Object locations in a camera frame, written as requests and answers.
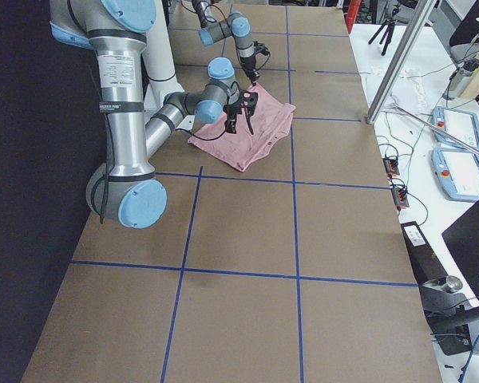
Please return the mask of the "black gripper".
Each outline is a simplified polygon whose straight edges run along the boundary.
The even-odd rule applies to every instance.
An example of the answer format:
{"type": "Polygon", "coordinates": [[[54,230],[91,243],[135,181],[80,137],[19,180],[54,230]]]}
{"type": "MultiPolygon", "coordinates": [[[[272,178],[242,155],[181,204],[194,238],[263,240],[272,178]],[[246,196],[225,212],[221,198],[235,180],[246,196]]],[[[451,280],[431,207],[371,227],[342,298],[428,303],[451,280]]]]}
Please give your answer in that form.
{"type": "Polygon", "coordinates": [[[239,62],[245,75],[250,80],[251,85],[257,86],[259,79],[259,70],[256,67],[257,62],[255,55],[251,55],[249,57],[240,57],[239,62]]]}
{"type": "Polygon", "coordinates": [[[224,122],[225,132],[236,134],[237,116],[242,113],[241,106],[237,104],[227,104],[224,106],[226,120],[224,122]]]}

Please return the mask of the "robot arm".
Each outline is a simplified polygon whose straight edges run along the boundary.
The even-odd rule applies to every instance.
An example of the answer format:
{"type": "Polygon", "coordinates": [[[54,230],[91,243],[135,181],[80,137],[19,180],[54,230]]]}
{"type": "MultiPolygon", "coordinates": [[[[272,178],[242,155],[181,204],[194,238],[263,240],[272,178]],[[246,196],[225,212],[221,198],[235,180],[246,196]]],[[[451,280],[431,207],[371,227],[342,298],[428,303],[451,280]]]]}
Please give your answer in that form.
{"type": "Polygon", "coordinates": [[[238,62],[252,85],[259,80],[260,67],[257,55],[270,57],[270,51],[262,42],[255,41],[251,35],[251,24],[240,12],[233,11],[226,18],[217,20],[212,14],[212,1],[192,1],[192,7],[200,23],[199,36],[205,46],[232,37],[238,62]]]}
{"type": "Polygon", "coordinates": [[[161,2],[52,1],[49,10],[53,37],[97,58],[107,157],[87,185],[87,203],[102,219],[149,227],[167,203],[150,157],[188,116],[210,124],[224,112],[237,114],[242,93],[232,64],[212,60],[204,89],[186,92],[161,2]]]}

